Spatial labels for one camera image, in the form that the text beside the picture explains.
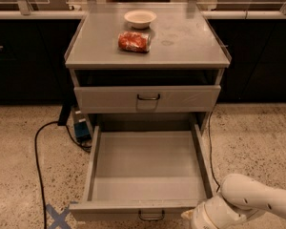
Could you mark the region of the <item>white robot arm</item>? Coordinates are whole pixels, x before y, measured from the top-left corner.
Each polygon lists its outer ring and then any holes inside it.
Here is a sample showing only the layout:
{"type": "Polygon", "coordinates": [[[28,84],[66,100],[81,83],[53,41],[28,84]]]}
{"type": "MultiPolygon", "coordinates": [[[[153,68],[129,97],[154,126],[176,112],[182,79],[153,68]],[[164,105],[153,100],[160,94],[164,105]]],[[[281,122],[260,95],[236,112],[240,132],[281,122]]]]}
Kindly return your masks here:
{"type": "Polygon", "coordinates": [[[181,217],[190,223],[190,229],[227,229],[265,212],[286,219],[286,190],[242,174],[229,174],[215,196],[183,212],[181,217]]]}

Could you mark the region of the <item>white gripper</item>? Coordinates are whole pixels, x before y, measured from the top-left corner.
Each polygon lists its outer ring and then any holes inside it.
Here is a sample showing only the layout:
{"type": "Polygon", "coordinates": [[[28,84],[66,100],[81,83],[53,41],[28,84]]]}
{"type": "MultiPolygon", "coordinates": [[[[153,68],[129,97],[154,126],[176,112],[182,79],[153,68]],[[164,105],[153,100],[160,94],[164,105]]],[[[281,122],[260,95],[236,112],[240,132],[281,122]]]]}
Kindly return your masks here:
{"type": "Polygon", "coordinates": [[[206,213],[204,202],[183,212],[181,217],[189,222],[190,229],[217,229],[206,213]]]}

